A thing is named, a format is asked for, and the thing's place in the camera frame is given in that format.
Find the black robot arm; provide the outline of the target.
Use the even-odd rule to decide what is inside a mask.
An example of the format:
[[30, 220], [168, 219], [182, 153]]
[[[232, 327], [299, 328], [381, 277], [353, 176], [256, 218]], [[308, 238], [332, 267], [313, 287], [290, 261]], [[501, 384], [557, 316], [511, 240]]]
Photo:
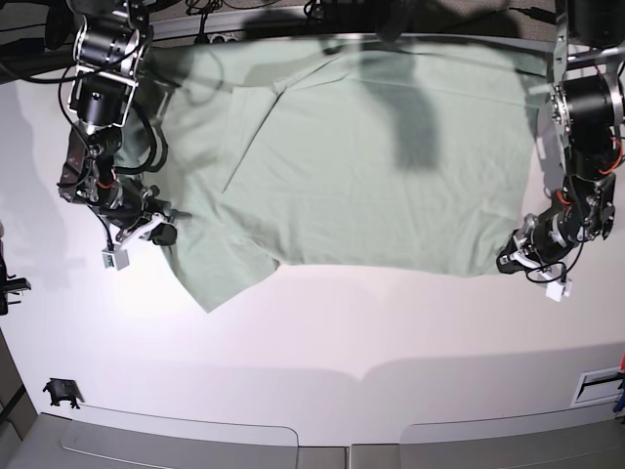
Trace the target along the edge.
[[611, 234], [616, 171], [624, 162], [624, 4], [559, 1], [550, 105], [563, 170], [552, 206], [527, 215], [497, 257], [500, 273], [564, 283], [564, 258]]
[[131, 235], [172, 246], [177, 213], [143, 177], [167, 161], [165, 140], [157, 135], [136, 100], [144, 56], [152, 42], [149, 8], [142, 1], [72, 1], [83, 23], [72, 56], [76, 76], [67, 108], [74, 113], [58, 183], [60, 197], [87, 207], [106, 229], [108, 247]]

